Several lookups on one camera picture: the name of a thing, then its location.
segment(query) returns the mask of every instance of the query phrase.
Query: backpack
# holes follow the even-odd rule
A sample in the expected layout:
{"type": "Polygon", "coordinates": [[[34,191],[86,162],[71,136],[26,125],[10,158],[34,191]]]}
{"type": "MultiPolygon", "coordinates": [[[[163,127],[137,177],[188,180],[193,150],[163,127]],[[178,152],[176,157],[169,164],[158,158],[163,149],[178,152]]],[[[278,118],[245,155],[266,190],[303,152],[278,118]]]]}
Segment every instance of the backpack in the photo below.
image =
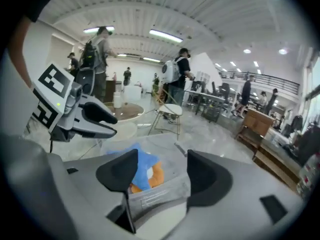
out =
{"type": "Polygon", "coordinates": [[[179,72],[178,62],[184,57],[178,58],[175,60],[168,60],[162,67],[162,80],[166,84],[170,84],[172,82],[178,81],[181,74],[179,72]]]}
{"type": "Polygon", "coordinates": [[[95,69],[105,61],[103,61],[103,58],[101,57],[97,46],[102,40],[103,38],[99,38],[95,43],[92,43],[92,41],[90,40],[85,44],[83,53],[81,55],[81,68],[95,69]]]}

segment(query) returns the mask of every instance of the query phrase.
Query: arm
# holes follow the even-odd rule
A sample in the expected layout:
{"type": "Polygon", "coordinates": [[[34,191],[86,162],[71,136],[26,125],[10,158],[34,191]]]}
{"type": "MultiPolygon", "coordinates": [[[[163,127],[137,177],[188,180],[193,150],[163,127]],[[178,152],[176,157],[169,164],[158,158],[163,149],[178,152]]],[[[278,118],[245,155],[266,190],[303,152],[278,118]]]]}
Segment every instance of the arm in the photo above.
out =
{"type": "Polygon", "coordinates": [[[23,16],[21,21],[17,25],[16,30],[13,32],[7,46],[9,57],[16,71],[18,71],[19,75],[29,88],[31,88],[32,86],[32,81],[27,71],[27,66],[23,55],[23,47],[30,24],[31,20],[26,16],[23,16]]]}

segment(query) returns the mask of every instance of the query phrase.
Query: table surface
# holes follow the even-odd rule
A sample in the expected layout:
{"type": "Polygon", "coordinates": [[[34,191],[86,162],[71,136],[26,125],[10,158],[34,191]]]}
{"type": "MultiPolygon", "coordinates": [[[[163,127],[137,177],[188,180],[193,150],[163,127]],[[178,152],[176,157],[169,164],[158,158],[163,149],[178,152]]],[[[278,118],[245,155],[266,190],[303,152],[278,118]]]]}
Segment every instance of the table surface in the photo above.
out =
{"type": "Polygon", "coordinates": [[[225,100],[224,98],[221,98],[221,97],[218,97],[218,96],[214,96],[214,95],[210,95],[210,94],[206,94],[206,93],[203,93],[203,92],[196,92],[195,90],[185,90],[185,92],[192,93],[192,94],[199,94],[201,96],[206,96],[206,97],[210,97],[210,98],[216,98],[216,99],[219,99],[219,100],[222,100],[222,101],[225,100]]]}
{"type": "Polygon", "coordinates": [[[114,108],[113,102],[106,102],[104,103],[104,105],[106,105],[108,109],[111,110],[118,121],[135,120],[145,112],[143,107],[130,102],[122,103],[121,108],[114,108]]]}

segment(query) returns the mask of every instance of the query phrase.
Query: fluorescent light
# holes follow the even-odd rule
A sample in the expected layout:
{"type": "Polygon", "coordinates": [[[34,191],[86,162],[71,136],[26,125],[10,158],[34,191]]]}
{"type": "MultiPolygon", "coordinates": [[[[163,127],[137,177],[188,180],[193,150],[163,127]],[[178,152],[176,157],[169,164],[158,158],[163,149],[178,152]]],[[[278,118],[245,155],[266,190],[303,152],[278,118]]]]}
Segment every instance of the fluorescent light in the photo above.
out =
{"type": "MultiPolygon", "coordinates": [[[[114,31],[115,28],[113,26],[106,26],[105,27],[108,31],[114,31]]],[[[98,27],[92,27],[92,28],[87,28],[83,30],[84,33],[89,34],[89,33],[96,33],[98,31],[98,27]]]]}
{"type": "Polygon", "coordinates": [[[181,39],[181,38],[178,38],[176,36],[173,36],[173,35],[170,35],[170,34],[167,34],[167,33],[163,33],[163,32],[160,32],[160,31],[157,31],[157,30],[154,30],[154,29],[151,29],[149,34],[155,35],[155,36],[158,36],[158,37],[162,37],[162,38],[166,38],[166,39],[175,41],[177,43],[181,43],[183,41],[183,39],[181,39]]]}
{"type": "Polygon", "coordinates": [[[146,60],[146,61],[151,61],[151,62],[160,62],[161,61],[161,60],[158,60],[158,59],[147,58],[147,57],[144,57],[143,59],[146,60]]]}
{"type": "Polygon", "coordinates": [[[286,49],[280,49],[280,50],[279,50],[279,53],[280,53],[281,55],[286,55],[286,54],[288,53],[288,51],[287,51],[286,49]]]}

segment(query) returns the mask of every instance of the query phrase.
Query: balcony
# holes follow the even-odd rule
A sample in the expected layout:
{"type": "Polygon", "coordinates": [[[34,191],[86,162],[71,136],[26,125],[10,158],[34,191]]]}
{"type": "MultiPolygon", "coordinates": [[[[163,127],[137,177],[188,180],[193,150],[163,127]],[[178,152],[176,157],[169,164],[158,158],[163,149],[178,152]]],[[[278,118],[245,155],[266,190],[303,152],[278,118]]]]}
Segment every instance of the balcony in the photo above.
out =
{"type": "Polygon", "coordinates": [[[272,87],[272,89],[277,88],[293,95],[298,95],[299,93],[300,84],[275,76],[247,72],[221,72],[223,82],[225,79],[246,81],[251,75],[254,76],[255,84],[266,85],[272,87]]]}

